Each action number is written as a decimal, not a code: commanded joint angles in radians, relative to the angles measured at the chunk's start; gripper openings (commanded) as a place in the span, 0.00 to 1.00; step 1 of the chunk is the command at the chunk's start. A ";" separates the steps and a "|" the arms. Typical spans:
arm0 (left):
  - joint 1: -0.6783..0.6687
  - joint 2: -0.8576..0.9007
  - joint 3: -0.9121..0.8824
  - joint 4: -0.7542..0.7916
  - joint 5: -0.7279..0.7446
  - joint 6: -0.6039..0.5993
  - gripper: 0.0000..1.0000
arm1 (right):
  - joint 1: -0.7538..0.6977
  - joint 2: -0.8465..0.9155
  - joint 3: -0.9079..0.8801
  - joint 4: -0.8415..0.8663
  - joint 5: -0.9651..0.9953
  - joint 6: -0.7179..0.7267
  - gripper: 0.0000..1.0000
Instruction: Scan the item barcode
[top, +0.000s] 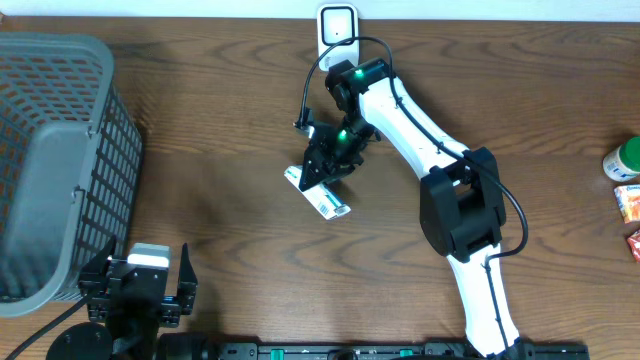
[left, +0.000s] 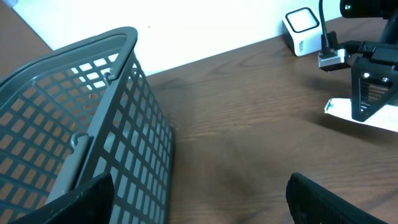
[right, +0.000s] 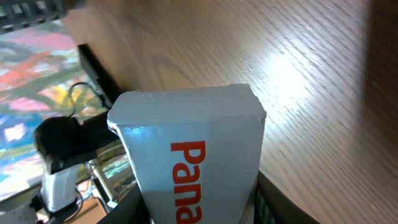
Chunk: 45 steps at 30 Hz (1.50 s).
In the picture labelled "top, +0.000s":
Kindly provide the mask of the green lid jar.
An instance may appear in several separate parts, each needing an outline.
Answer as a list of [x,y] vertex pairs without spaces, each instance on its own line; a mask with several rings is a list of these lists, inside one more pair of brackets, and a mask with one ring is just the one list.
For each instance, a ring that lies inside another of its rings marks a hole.
[[638,136],[633,137],[604,157],[602,166],[607,177],[626,182],[639,175],[639,142]]

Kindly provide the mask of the white Panadol box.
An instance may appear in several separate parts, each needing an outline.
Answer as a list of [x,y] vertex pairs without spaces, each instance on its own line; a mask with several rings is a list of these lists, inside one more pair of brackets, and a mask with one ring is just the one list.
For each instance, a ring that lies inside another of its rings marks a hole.
[[351,211],[351,208],[325,184],[319,184],[309,190],[302,191],[299,187],[301,175],[301,166],[289,166],[284,171],[284,177],[304,196],[304,198],[325,220],[330,221],[337,219]]

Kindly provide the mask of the small orange carton box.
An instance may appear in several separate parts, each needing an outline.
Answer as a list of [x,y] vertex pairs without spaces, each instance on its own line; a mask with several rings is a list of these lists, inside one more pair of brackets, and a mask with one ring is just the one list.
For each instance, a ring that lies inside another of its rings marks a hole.
[[614,189],[614,195],[625,224],[638,222],[640,215],[640,185],[623,185]]

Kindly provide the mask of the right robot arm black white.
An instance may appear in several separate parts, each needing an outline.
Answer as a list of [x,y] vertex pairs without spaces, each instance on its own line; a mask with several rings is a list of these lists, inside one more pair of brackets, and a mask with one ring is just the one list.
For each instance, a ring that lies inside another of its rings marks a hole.
[[411,99],[391,66],[377,58],[329,68],[325,86],[344,118],[340,126],[315,122],[302,164],[286,178],[327,220],[349,206],[330,184],[350,175],[375,133],[383,134],[420,181],[419,223],[432,248],[449,262],[464,308],[466,337],[483,357],[506,356],[519,338],[509,314],[498,254],[506,221],[495,157],[475,151],[440,129]]

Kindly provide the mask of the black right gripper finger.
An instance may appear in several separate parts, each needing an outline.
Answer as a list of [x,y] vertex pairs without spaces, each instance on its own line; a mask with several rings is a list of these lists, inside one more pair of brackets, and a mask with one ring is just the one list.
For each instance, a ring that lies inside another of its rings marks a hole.
[[331,175],[332,165],[328,150],[308,147],[304,152],[299,189],[304,192],[324,182]]
[[324,182],[326,184],[331,184],[333,182],[336,182],[350,175],[355,169],[356,169],[356,165],[351,161],[342,162],[342,163],[335,162],[335,161],[328,161],[325,164],[326,177],[324,179]]

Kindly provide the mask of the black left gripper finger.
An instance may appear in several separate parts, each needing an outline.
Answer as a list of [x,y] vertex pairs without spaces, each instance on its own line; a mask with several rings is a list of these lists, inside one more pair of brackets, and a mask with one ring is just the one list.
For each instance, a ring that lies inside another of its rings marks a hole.
[[181,300],[194,300],[197,288],[198,279],[190,261],[188,245],[184,243],[181,249],[177,295]]
[[110,266],[110,257],[115,253],[117,238],[112,235],[107,241],[105,247],[100,250],[87,264],[83,266],[80,272],[80,280],[102,280],[106,277]]

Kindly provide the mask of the red Top chocolate bar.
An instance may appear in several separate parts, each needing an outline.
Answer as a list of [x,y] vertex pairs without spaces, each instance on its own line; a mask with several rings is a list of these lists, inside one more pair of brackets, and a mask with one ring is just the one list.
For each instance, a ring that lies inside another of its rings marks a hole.
[[629,245],[630,252],[634,258],[634,260],[639,263],[640,262],[640,231],[637,230],[633,234],[631,234],[627,239],[627,244]]

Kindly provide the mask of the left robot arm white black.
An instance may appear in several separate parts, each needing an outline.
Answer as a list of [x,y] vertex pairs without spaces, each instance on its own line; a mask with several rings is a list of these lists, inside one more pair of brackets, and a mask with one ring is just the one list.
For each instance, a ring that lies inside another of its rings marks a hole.
[[166,293],[171,249],[136,243],[124,259],[115,257],[112,237],[81,269],[78,287],[89,320],[59,335],[46,358],[82,359],[212,359],[214,351],[202,335],[160,335],[190,315],[198,280],[188,246],[181,248],[178,285]]

